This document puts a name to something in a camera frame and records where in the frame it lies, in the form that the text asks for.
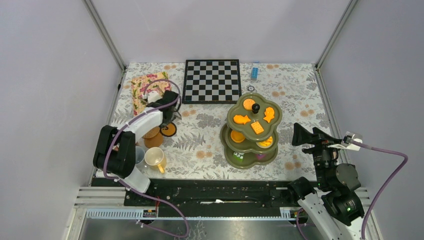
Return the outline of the black yellow smiley coaster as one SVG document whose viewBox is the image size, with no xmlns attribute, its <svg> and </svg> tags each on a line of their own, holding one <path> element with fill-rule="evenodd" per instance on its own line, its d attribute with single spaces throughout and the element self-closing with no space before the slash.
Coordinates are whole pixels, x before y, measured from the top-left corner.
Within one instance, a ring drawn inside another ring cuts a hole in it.
<svg viewBox="0 0 424 240">
<path fill-rule="evenodd" d="M 168 125 L 162 127 L 159 132 L 164 136 L 164 137 L 172 137 L 177 133 L 177 127 L 176 125 L 171 122 Z"/>
</svg>

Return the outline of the orange round coaster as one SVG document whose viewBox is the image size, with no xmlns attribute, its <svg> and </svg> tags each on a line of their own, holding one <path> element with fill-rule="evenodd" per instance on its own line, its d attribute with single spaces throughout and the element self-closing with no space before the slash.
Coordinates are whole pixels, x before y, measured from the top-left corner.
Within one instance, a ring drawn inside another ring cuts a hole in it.
<svg viewBox="0 0 424 240">
<path fill-rule="evenodd" d="M 157 133 L 155 136 L 151 137 L 151 138 L 145 138 L 144 139 L 144 145 L 150 149 L 150 148 L 154 148 L 154 147 L 159 147 L 163 144 L 164 142 L 164 137 L 161 133 Z"/>
</svg>

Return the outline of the yellow fruit tart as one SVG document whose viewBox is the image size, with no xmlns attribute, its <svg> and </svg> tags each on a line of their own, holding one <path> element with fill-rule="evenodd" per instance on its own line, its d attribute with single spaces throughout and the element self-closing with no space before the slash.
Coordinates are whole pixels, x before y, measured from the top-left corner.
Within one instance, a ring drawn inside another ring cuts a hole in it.
<svg viewBox="0 0 424 240">
<path fill-rule="evenodd" d="M 273 139 L 272 136 L 270 136 L 268 139 L 266 139 L 264 141 L 257 142 L 256 144 L 260 148 L 267 149 L 267 148 L 271 147 L 273 143 L 274 143 L 274 139 Z"/>
</svg>

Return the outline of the yellow handled mug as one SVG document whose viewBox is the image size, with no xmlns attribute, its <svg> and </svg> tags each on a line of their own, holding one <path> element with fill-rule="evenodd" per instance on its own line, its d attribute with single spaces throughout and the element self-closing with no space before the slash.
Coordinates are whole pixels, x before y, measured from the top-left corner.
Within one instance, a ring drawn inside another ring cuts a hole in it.
<svg viewBox="0 0 424 240">
<path fill-rule="evenodd" d="M 165 174 L 165 169 L 167 165 L 167 158 L 164 151 L 159 147 L 149 148 L 144 155 L 145 163 L 160 171 L 161 174 Z"/>
</svg>

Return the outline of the grey blue cup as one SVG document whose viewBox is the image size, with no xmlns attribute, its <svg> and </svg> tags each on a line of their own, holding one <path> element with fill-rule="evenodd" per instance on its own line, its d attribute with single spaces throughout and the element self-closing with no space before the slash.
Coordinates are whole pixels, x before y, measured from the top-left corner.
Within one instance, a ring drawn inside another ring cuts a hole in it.
<svg viewBox="0 0 424 240">
<path fill-rule="evenodd" d="M 138 169 L 144 168 L 145 165 L 145 150 L 136 145 L 135 146 L 135 167 Z"/>
</svg>

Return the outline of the square orange cracker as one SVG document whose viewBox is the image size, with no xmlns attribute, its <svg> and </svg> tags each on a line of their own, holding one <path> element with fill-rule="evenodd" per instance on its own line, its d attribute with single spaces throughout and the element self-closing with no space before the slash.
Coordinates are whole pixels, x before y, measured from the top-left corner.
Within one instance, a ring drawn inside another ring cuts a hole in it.
<svg viewBox="0 0 424 240">
<path fill-rule="evenodd" d="M 259 121 L 252 122 L 250 124 L 250 127 L 252 128 L 253 132 L 256 135 L 260 135 L 260 134 L 262 134 L 265 131 Z"/>
</svg>

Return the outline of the green three-tier serving stand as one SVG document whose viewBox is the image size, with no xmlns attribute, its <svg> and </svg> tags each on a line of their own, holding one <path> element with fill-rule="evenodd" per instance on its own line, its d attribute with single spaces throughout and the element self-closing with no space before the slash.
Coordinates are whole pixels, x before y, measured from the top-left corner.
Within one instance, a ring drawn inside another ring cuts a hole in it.
<svg viewBox="0 0 424 240">
<path fill-rule="evenodd" d="M 281 108 L 262 95 L 245 93 L 227 112 L 220 130 L 224 158 L 237 169 L 271 163 L 278 154 Z"/>
</svg>

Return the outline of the orange fish pastry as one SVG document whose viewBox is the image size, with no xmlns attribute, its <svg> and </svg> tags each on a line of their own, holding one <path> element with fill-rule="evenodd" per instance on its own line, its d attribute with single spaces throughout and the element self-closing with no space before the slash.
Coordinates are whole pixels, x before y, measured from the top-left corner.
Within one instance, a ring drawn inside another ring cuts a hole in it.
<svg viewBox="0 0 424 240">
<path fill-rule="evenodd" d="M 233 117 L 233 121 L 236 124 L 245 125 L 245 124 L 251 122 L 251 119 L 248 117 L 248 115 L 239 115 L 238 114 L 238 115 L 235 115 Z"/>
</svg>

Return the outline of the round waffle biscuit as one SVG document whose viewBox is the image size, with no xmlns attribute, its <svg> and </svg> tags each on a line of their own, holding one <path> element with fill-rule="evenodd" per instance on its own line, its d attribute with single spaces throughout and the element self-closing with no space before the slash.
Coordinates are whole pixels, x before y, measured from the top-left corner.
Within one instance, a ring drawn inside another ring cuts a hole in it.
<svg viewBox="0 0 424 240">
<path fill-rule="evenodd" d="M 243 101 L 242 105 L 243 105 L 243 107 L 244 107 L 244 109 L 245 109 L 246 111 L 252 111 L 252 110 L 253 110 L 253 105 L 254 105 L 255 103 L 256 103 L 256 102 L 255 102 L 253 99 L 251 99 L 251 98 L 246 98 L 246 99 Z"/>
</svg>

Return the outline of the orange round bun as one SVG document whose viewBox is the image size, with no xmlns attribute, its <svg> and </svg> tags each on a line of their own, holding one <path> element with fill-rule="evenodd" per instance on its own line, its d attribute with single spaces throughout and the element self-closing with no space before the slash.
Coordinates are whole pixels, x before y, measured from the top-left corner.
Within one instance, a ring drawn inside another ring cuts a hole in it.
<svg viewBox="0 0 424 240">
<path fill-rule="evenodd" d="M 230 138 L 235 143 L 242 143 L 246 139 L 246 137 L 241 132 L 235 130 L 230 132 Z"/>
</svg>

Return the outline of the green kiwi cake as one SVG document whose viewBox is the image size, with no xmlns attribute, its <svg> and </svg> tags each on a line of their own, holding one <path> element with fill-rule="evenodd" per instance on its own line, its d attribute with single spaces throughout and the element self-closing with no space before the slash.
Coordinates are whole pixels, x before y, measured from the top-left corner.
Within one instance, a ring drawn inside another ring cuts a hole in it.
<svg viewBox="0 0 424 240">
<path fill-rule="evenodd" d="M 233 158 L 239 162 L 242 162 L 244 159 L 244 153 L 240 153 L 240 152 L 234 152 L 233 153 Z"/>
</svg>

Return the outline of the woven rattan coaster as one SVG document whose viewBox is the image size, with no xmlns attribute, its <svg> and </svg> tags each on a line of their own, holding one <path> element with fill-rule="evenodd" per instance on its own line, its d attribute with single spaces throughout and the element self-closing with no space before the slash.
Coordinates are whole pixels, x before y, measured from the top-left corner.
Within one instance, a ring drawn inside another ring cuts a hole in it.
<svg viewBox="0 0 424 240">
<path fill-rule="evenodd" d="M 143 139 L 151 139 L 160 133 L 160 127 L 156 126 L 142 136 Z"/>
</svg>

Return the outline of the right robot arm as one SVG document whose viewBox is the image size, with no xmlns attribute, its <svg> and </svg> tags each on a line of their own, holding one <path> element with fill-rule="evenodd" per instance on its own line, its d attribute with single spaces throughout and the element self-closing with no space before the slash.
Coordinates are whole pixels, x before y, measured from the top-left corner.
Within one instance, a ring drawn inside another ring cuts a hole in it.
<svg viewBox="0 0 424 240">
<path fill-rule="evenodd" d="M 308 144 L 302 152 L 312 155 L 317 189 L 324 192 L 318 196 L 317 190 L 305 177 L 299 177 L 288 184 L 287 201 L 300 206 L 314 221 L 321 234 L 331 240 L 342 240 L 358 235 L 349 227 L 357 218 L 365 215 L 356 190 L 361 187 L 355 165 L 338 163 L 339 150 L 358 151 L 360 147 L 352 141 L 362 143 L 363 136 L 347 132 L 342 139 L 334 138 L 317 127 L 309 132 L 299 123 L 293 125 L 292 145 Z"/>
</svg>

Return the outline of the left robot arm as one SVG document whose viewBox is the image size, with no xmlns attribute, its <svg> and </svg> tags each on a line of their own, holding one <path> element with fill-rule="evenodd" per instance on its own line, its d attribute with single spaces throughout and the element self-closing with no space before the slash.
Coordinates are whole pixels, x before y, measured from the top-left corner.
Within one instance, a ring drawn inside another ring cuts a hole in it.
<svg viewBox="0 0 424 240">
<path fill-rule="evenodd" d="M 150 179 L 136 167 L 136 142 L 155 127 L 164 127 L 175 119 L 180 95 L 166 90 L 163 96 L 153 97 L 144 111 L 120 127 L 101 128 L 93 156 L 93 166 L 107 177 L 136 191 L 136 199 L 144 206 L 152 204 L 155 192 Z"/>
</svg>

